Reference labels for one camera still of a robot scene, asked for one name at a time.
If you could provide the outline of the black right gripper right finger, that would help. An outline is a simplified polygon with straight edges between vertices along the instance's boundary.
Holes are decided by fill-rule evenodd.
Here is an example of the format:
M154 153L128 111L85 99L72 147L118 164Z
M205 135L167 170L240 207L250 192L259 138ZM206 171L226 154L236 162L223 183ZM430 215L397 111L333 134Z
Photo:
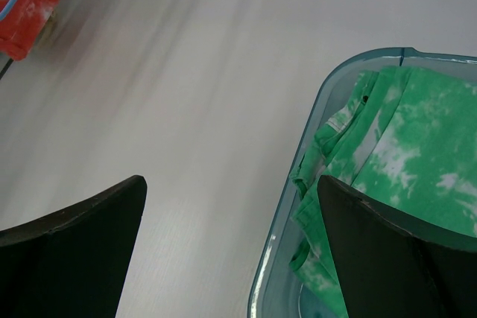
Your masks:
M318 198L350 317L475 317L476 239L323 175Z

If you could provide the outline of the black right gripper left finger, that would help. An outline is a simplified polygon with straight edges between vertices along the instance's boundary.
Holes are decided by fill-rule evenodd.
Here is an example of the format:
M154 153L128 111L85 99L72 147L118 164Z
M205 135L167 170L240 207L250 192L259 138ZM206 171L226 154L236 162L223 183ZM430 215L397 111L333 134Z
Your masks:
M114 317L146 195L135 175L1 231L1 316Z

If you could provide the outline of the red tie-dye trousers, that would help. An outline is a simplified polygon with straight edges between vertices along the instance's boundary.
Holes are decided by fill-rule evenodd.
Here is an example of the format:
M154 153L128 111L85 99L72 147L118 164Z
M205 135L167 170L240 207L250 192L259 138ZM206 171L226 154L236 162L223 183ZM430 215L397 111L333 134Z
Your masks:
M4 8L9 0L1 0ZM1 20L1 53L24 59L50 18L59 0L17 0Z

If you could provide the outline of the green tie-dye garment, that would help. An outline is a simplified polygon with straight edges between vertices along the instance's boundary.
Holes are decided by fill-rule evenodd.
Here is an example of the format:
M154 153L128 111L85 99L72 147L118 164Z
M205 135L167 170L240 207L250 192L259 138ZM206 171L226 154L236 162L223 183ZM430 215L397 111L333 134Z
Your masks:
M291 181L305 238L290 266L337 317L347 309L318 200L321 175L422 220L476 234L476 85L419 67L359 74L317 130Z

